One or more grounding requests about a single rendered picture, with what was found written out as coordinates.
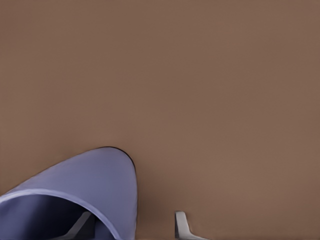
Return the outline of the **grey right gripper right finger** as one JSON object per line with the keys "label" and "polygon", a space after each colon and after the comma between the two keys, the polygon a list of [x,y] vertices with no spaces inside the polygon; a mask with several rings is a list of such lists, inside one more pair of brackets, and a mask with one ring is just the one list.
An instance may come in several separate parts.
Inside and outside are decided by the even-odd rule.
{"label": "grey right gripper right finger", "polygon": [[189,227],[186,213],[184,211],[175,211],[174,213],[174,235],[176,240],[210,240],[194,235]]}

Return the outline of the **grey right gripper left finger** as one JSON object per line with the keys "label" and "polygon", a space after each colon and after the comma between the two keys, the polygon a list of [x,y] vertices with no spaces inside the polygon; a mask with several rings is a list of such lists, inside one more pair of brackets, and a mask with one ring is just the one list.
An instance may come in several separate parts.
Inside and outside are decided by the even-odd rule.
{"label": "grey right gripper left finger", "polygon": [[71,229],[62,237],[64,240],[90,240],[95,236],[95,216],[84,212]]}

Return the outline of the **blue-purple cup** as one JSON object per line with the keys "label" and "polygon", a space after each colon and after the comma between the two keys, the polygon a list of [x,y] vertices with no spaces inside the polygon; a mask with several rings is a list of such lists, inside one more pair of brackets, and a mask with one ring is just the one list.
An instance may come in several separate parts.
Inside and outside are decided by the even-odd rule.
{"label": "blue-purple cup", "polygon": [[134,240],[138,189],[122,150],[90,150],[29,178],[0,196],[0,240],[64,240],[84,212],[95,217],[89,240]]}

